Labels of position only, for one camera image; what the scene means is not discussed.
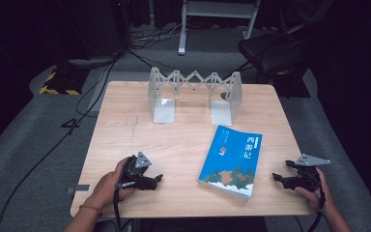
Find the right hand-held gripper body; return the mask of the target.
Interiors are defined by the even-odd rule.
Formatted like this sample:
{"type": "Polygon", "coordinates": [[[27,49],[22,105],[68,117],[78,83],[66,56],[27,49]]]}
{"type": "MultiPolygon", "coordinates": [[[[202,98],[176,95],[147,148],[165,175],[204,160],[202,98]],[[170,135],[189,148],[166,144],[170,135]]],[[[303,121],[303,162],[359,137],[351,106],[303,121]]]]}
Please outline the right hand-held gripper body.
{"type": "Polygon", "coordinates": [[[331,164],[329,159],[321,159],[302,154],[297,160],[293,160],[299,168],[296,169],[298,175],[291,178],[291,188],[302,187],[309,191],[314,191],[321,185],[321,180],[316,167],[319,165],[331,164]]]}

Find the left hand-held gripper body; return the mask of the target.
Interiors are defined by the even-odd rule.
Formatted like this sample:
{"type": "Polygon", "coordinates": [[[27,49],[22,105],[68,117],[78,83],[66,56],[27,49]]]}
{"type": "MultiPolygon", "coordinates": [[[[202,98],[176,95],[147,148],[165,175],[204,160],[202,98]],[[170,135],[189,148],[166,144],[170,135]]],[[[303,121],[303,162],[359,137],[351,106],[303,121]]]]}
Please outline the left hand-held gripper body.
{"type": "Polygon", "coordinates": [[[120,189],[138,189],[140,182],[149,182],[151,178],[144,176],[144,173],[150,165],[151,162],[141,151],[136,156],[132,155],[129,157],[124,164],[123,172],[118,181],[118,187],[120,189]]]}

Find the blue book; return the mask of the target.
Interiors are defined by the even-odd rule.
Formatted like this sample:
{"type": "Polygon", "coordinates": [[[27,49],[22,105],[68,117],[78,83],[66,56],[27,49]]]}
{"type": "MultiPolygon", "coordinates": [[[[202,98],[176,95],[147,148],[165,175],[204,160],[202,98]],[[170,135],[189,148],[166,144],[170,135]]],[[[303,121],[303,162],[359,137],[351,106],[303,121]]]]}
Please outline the blue book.
{"type": "Polygon", "coordinates": [[[251,197],[263,135],[218,126],[198,182],[233,194],[251,197]]]}

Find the person's right hand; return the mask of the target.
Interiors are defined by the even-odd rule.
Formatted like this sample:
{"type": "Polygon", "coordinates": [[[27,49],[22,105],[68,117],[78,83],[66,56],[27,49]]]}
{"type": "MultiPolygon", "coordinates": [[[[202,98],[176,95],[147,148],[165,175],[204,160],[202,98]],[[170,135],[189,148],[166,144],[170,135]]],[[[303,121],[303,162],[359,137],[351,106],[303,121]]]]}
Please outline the person's right hand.
{"type": "Polygon", "coordinates": [[[298,193],[302,198],[304,198],[305,201],[316,210],[320,208],[322,199],[325,199],[323,212],[327,216],[328,214],[334,212],[336,210],[336,207],[334,205],[324,173],[319,168],[317,168],[317,172],[322,184],[322,186],[318,190],[314,190],[313,192],[311,192],[305,188],[296,187],[295,192],[298,193]]]}

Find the person's left hand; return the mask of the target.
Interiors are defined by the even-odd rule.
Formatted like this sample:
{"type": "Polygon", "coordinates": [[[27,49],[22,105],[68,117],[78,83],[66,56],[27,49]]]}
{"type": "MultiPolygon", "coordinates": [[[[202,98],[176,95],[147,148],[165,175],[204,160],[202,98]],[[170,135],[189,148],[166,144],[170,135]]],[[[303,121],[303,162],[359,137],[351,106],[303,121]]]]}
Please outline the person's left hand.
{"type": "Polygon", "coordinates": [[[97,183],[86,203],[102,210],[113,202],[115,185],[118,182],[127,158],[120,160],[114,171],[106,173],[97,183]]]}

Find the grey tape strip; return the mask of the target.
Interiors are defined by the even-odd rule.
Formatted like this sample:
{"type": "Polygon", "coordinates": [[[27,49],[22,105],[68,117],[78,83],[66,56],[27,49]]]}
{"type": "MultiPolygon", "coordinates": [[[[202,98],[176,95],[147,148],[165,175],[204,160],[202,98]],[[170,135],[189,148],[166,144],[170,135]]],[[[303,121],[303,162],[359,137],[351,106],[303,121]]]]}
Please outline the grey tape strip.
{"type": "Polygon", "coordinates": [[[74,188],[68,187],[66,190],[67,195],[74,195],[77,191],[89,191],[89,185],[76,185],[74,188]]]}

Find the expandable grey metal bookend rack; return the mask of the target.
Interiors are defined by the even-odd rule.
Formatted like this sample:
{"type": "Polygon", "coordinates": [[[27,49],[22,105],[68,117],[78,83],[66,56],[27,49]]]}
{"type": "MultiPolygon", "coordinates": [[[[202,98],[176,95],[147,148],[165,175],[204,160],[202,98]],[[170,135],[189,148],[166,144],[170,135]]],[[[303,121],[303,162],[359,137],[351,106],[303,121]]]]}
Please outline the expandable grey metal bookend rack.
{"type": "Polygon", "coordinates": [[[198,90],[207,90],[211,123],[216,126],[232,126],[237,109],[243,101],[243,84],[239,72],[222,79],[216,72],[203,77],[198,71],[183,75],[174,70],[167,76],[156,67],[150,71],[148,101],[154,123],[174,123],[175,109],[180,105],[179,96],[198,90]]]}

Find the black chair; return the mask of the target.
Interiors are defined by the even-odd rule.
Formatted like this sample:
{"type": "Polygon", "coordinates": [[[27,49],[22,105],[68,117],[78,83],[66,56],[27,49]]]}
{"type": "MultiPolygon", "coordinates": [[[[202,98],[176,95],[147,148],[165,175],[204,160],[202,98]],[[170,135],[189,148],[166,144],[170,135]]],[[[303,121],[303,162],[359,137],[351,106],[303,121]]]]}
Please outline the black chair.
{"type": "Polygon", "coordinates": [[[315,27],[316,22],[305,22],[278,34],[265,33],[240,41],[238,51],[246,61],[237,72],[255,69],[257,83],[274,82],[276,76],[284,76],[278,87],[285,98],[292,97],[306,70],[305,53],[315,27]]]}

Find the yellow-black striped base plate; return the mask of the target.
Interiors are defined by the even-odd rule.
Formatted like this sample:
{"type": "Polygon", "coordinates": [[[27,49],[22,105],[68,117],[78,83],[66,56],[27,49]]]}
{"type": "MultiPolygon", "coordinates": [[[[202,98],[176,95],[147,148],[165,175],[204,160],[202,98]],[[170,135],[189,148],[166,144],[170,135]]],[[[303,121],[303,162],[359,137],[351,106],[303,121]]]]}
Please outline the yellow-black striped base plate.
{"type": "Polygon", "coordinates": [[[81,95],[90,71],[85,69],[54,69],[40,90],[41,94],[81,95]]]}

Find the white metal stand frame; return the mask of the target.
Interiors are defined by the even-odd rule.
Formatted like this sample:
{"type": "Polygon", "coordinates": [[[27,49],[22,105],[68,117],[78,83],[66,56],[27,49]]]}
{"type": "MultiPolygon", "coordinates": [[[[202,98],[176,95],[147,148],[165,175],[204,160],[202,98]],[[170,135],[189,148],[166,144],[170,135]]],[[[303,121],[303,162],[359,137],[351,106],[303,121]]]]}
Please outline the white metal stand frame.
{"type": "Polygon", "coordinates": [[[256,16],[259,11],[261,0],[253,3],[224,3],[202,2],[195,0],[183,0],[181,34],[178,54],[186,54],[186,20],[189,16],[231,17],[248,19],[247,29],[243,31],[243,37],[249,39],[254,27],[256,16]]]}

